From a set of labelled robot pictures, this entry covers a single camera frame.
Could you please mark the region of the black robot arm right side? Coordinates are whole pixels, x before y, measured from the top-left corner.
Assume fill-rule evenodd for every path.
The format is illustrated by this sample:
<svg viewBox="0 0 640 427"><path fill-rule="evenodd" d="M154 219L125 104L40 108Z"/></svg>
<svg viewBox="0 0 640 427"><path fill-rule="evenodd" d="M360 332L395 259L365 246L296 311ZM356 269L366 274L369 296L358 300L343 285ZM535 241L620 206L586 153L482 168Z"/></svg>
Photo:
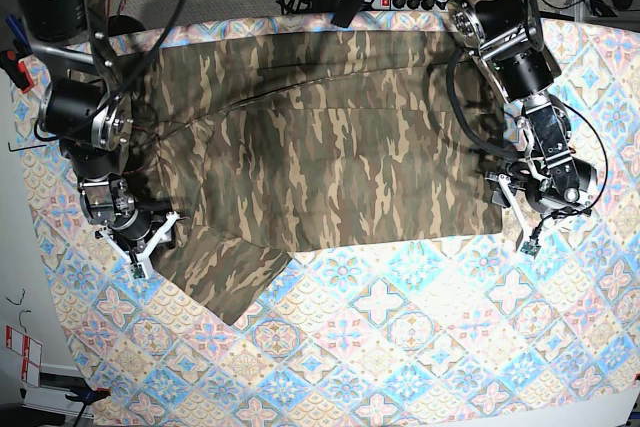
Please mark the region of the black robot arm right side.
<svg viewBox="0 0 640 427"><path fill-rule="evenodd" d="M125 167L134 127L131 89L171 29L134 65L109 40L109 0L18 0L26 46L43 62L50 83L34 133L56 141L70 160L87 221L124 260L132 280L153 272L159 245L174 244L179 215L167 201L142 201L130 191Z"/></svg>

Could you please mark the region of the black robot arm left side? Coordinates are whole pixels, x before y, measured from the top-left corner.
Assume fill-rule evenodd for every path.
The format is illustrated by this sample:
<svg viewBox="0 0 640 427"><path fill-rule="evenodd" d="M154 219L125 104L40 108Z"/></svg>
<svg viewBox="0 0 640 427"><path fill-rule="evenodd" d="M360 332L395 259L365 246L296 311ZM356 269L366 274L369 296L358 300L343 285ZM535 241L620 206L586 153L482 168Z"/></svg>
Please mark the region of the black robot arm left side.
<svg viewBox="0 0 640 427"><path fill-rule="evenodd" d="M516 248L534 257L542 232L590 215L604 185L570 147L571 107L549 92L560 69L546 47L537 0L452 0L448 12L459 37L446 71L449 100L466 137L497 159L497 171L485 175L492 201L513 212L520 226ZM455 84L464 56L504 103L520 103L520 146L494 145L468 123Z"/></svg>

